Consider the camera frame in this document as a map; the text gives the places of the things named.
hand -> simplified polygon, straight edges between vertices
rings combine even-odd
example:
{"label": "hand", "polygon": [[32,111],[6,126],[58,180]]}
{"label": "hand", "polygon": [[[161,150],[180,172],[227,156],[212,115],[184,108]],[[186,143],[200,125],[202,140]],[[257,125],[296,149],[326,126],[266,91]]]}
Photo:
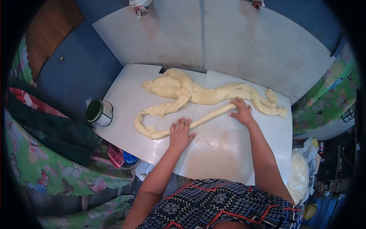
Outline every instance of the hand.
{"label": "hand", "polygon": [[244,100],[235,97],[236,101],[230,101],[230,103],[235,104],[238,108],[238,113],[228,113],[228,116],[236,118],[239,122],[244,125],[248,125],[249,123],[254,121],[253,116],[251,115],[251,106],[247,105]]}
{"label": "hand", "polygon": [[178,118],[177,123],[172,123],[170,126],[170,146],[169,148],[175,149],[181,154],[191,143],[197,133],[189,135],[189,126],[191,125],[191,119]]}

patterned dress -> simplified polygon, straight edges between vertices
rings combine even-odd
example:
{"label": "patterned dress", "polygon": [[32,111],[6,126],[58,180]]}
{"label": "patterned dress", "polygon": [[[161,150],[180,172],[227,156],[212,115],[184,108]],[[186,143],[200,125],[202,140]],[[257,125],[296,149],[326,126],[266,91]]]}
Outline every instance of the patterned dress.
{"label": "patterned dress", "polygon": [[137,228],[213,228],[235,221],[254,228],[295,228],[302,212],[258,187],[227,180],[197,180],[163,197]]}

blue wall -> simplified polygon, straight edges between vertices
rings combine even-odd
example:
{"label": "blue wall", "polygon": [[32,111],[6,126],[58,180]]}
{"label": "blue wall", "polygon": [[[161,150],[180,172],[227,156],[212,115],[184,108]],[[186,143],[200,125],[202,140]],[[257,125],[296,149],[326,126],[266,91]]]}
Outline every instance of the blue wall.
{"label": "blue wall", "polygon": [[343,36],[337,45],[343,28],[323,0],[266,0],[267,8],[293,20],[315,36],[330,52],[336,48],[337,56],[347,39]]}
{"label": "blue wall", "polygon": [[128,6],[129,0],[75,0],[91,24]]}
{"label": "blue wall", "polygon": [[45,62],[36,83],[41,92],[85,119],[85,100],[103,99],[122,68],[85,19]]}

white table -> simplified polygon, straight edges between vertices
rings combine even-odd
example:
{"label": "white table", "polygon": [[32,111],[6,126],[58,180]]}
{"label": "white table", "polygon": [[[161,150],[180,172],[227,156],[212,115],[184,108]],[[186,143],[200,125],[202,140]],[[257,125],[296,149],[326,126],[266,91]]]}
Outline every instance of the white table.
{"label": "white table", "polygon": [[[127,64],[115,79],[104,100],[113,104],[113,121],[107,127],[96,125],[97,134],[133,154],[134,156],[156,165],[169,146],[169,136],[151,140],[137,132],[134,118],[139,111],[159,103],[169,103],[173,99],[156,96],[144,90],[141,85],[146,80],[160,76],[161,67],[144,64]],[[248,81],[207,71],[206,74],[184,70],[197,84],[206,88],[216,88],[236,82],[254,87],[265,97],[266,88]],[[252,115],[259,124],[264,137],[276,158],[283,181],[286,183],[290,172],[292,148],[292,119],[290,99],[277,94],[278,105],[287,108],[285,119],[267,116],[253,109]],[[186,108],[160,116],[144,116],[144,125],[154,125],[157,130],[168,129],[179,117],[191,117],[192,120],[206,115],[229,101],[206,106],[189,103]],[[193,131],[198,135],[191,145],[182,153],[174,170],[176,174],[192,179],[222,178],[246,185],[254,185],[254,170],[250,151],[249,133],[235,119],[221,115]]]}

dough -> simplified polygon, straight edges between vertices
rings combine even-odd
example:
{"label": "dough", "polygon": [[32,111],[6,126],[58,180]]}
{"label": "dough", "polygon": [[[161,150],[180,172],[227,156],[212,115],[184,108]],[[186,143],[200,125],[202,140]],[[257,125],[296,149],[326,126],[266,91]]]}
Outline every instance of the dough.
{"label": "dough", "polygon": [[298,152],[298,148],[292,150],[291,171],[288,176],[286,188],[295,205],[300,203],[309,186],[309,166],[304,156]]}
{"label": "dough", "polygon": [[[276,105],[278,98],[271,89],[266,90],[268,99],[260,96],[257,90],[247,84],[227,84],[216,89],[207,89],[199,86],[185,72],[177,69],[168,69],[155,80],[145,81],[142,87],[155,95],[176,99],[173,103],[162,103],[148,107],[135,117],[134,125],[138,132],[150,139],[160,139],[168,136],[169,129],[157,131],[154,126],[144,126],[142,124],[144,115],[164,117],[165,114],[186,107],[189,101],[203,105],[215,105],[225,99],[235,99],[237,96],[241,99],[251,100],[253,107],[262,114],[285,118],[287,113],[286,108]],[[228,104],[211,111],[206,116],[192,122],[190,129],[233,109],[236,109],[236,106]]]}

